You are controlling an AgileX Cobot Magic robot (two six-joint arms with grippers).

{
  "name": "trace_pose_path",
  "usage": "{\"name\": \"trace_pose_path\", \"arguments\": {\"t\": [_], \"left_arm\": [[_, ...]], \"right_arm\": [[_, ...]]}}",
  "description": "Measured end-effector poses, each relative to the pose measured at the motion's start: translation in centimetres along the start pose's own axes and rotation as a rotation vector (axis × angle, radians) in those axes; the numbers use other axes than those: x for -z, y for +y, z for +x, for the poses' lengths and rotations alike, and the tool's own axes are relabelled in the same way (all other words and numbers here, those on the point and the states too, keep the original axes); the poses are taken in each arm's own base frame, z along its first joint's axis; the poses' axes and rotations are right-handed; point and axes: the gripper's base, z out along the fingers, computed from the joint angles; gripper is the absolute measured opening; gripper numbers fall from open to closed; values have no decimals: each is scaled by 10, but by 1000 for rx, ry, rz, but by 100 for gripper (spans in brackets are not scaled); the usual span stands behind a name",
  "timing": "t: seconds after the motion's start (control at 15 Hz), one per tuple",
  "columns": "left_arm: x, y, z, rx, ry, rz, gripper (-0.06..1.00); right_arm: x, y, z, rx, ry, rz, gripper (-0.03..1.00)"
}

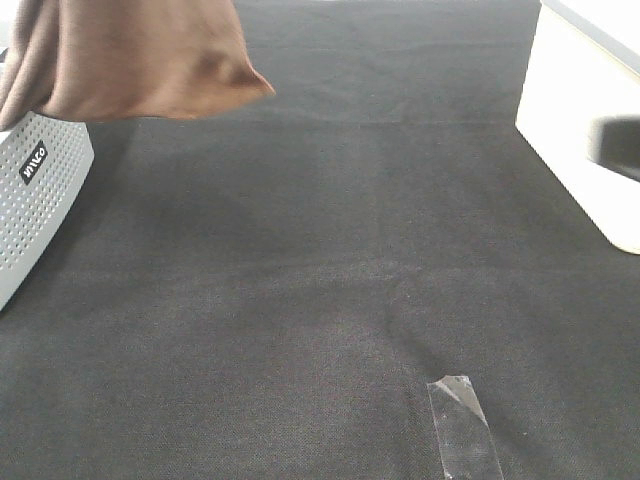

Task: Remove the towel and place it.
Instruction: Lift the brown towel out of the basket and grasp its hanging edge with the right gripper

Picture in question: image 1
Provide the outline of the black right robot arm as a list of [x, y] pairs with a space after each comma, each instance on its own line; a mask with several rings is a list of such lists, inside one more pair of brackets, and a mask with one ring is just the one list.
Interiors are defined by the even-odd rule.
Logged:
[[589, 161], [635, 182], [639, 181], [638, 115], [596, 118], [590, 125]]

